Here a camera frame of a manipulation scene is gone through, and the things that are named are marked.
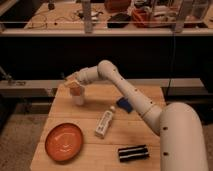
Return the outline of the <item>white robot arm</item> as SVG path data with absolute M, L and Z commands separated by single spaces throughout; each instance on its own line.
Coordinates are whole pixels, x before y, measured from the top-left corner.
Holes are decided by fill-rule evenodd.
M 161 171 L 209 171 L 205 139 L 200 118 L 186 103 L 174 102 L 159 107 L 123 78 L 108 60 L 83 68 L 66 77 L 65 86 L 80 98 L 84 85 L 109 80 L 127 98 L 147 126 L 160 137 Z

